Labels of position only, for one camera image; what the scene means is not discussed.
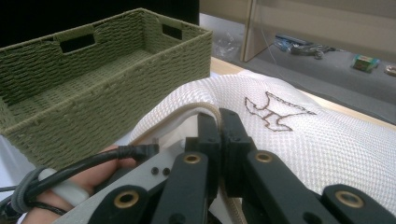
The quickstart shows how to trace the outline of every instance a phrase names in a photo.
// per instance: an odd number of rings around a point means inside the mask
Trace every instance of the brass screw insert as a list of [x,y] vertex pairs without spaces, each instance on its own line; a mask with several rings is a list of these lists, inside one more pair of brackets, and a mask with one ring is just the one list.
[[186,157],[184,157],[184,162],[189,163],[189,164],[195,164],[200,162],[201,157],[197,156],[197,155],[187,155]]
[[338,190],[337,192],[335,192],[335,198],[337,198],[338,201],[349,207],[361,208],[364,206],[363,199],[349,191]]
[[271,162],[272,156],[266,152],[259,152],[256,154],[256,160],[260,162]]
[[121,192],[114,199],[114,205],[118,208],[129,208],[139,201],[139,194],[135,190],[126,190]]

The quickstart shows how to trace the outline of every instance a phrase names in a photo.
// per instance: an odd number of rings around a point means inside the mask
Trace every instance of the black plastic part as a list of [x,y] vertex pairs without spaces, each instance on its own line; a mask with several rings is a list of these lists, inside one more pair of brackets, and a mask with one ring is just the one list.
[[16,224],[21,216],[11,207],[11,203],[0,207],[0,224]]
[[148,192],[149,195],[149,202],[146,206],[146,210],[142,218],[140,218],[140,224],[150,223],[152,218],[154,217],[154,212],[157,209],[158,202],[161,199],[161,195],[163,194],[163,187],[165,182],[163,182],[159,187],[158,190],[151,190]]
[[323,190],[321,201],[341,223],[396,224],[396,217],[391,212],[364,192],[350,186],[333,185],[326,187]]
[[207,171],[205,154],[185,152],[178,155],[151,223],[206,223]]
[[113,189],[93,212],[88,224],[138,224],[148,203],[149,195],[143,188],[127,185]]
[[244,158],[255,146],[248,137],[239,116],[228,109],[221,109],[222,118],[222,158],[224,183],[229,197],[242,197]]
[[215,120],[206,114],[198,115],[198,137],[186,139],[186,151],[204,153],[209,159],[208,198],[218,195],[221,170],[220,136]]
[[103,183],[100,185],[96,186],[94,188],[95,192],[99,192],[105,187],[109,186],[110,184],[114,183],[116,180],[120,179],[124,175],[128,174],[131,172],[134,168],[132,167],[122,167],[116,171],[108,180],[105,180]]
[[272,223],[339,223],[274,153],[250,152],[245,172]]
[[247,223],[271,224],[271,220],[264,210],[254,206],[247,200],[242,201],[242,211]]

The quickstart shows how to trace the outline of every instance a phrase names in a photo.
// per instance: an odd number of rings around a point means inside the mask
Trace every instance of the small object on shelf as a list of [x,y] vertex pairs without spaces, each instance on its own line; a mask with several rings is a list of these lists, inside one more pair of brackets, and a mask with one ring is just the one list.
[[392,65],[387,65],[387,67],[385,67],[385,73],[396,77],[396,66],[392,66]]
[[317,52],[315,53],[315,59],[320,60],[323,58],[323,55],[324,55],[323,51],[317,50]]
[[357,54],[353,59],[352,67],[366,73],[371,73],[373,68],[376,68],[378,64],[378,59]]

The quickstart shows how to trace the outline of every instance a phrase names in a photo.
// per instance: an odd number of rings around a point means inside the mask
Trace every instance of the white surface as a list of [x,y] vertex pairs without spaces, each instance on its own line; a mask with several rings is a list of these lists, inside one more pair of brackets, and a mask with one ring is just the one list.
[[[17,185],[23,177],[35,169],[8,140],[0,135],[0,187]],[[5,199],[11,192],[0,193],[0,200]]]
[[276,78],[243,71],[183,85],[139,121],[131,140],[161,137],[163,124],[201,108],[237,113],[257,148],[278,155],[316,193],[349,185],[396,214],[396,132],[323,108]]

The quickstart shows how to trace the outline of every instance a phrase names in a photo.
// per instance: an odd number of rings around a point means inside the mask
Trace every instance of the black cable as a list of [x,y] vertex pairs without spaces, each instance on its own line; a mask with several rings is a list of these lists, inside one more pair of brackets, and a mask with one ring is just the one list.
[[42,203],[42,202],[30,202],[29,206],[31,207],[37,207],[37,208],[41,208],[41,209],[46,209],[49,210],[53,213],[55,213],[56,215],[59,216],[63,216],[64,214],[66,214],[66,211],[64,211],[62,208],[58,208],[52,205],[49,205],[47,203]]
[[2,187],[2,188],[0,188],[0,192],[12,191],[12,190],[15,190],[16,188],[17,188],[17,186]]
[[27,200],[25,200],[25,192],[37,183],[38,176],[45,169],[45,166],[36,167],[33,171],[29,172],[17,186],[11,197],[11,206],[16,212],[23,214],[30,210],[29,205],[27,205]]
[[69,165],[54,175],[51,175],[36,185],[31,186],[25,193],[25,200],[33,199],[35,196],[51,189],[53,186],[65,181],[73,175],[76,175],[84,170],[90,169],[93,166],[99,165],[106,161],[121,160],[126,158],[133,158],[136,161],[142,161],[156,155],[159,151],[158,145],[140,145],[140,146],[124,146],[112,149],[93,155],[82,161],[78,161]]
[[1,224],[16,224],[20,219],[21,214],[14,211],[11,207],[11,202],[8,200],[7,203],[0,206],[0,223]]
[[3,200],[0,202],[0,209],[1,209],[1,208],[4,208],[9,202],[11,202],[11,197],[12,197],[12,194],[9,195],[8,197],[6,197],[5,199],[3,199]]

